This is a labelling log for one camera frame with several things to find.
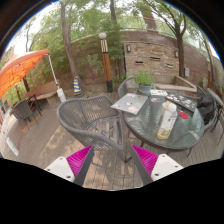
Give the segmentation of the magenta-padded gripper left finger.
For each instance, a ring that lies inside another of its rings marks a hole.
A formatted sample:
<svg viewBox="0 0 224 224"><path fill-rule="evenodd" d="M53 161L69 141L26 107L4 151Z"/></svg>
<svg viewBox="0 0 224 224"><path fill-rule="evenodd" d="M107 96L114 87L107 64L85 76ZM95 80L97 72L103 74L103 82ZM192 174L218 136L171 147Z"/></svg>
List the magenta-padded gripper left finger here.
<svg viewBox="0 0 224 224"><path fill-rule="evenodd" d="M45 170L78 186L82 186L93 156L94 147L90 145L69 157L58 157Z"/></svg>

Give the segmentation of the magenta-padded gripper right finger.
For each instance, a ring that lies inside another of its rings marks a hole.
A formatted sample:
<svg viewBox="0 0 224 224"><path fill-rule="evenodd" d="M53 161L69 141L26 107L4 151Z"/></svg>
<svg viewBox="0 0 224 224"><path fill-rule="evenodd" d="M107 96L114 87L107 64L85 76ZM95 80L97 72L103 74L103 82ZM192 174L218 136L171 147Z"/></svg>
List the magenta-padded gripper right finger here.
<svg viewBox="0 0 224 224"><path fill-rule="evenodd" d="M156 155L136 145L131 145L130 154L138 169L143 185L148 185L183 169L183 166L167 154Z"/></svg>

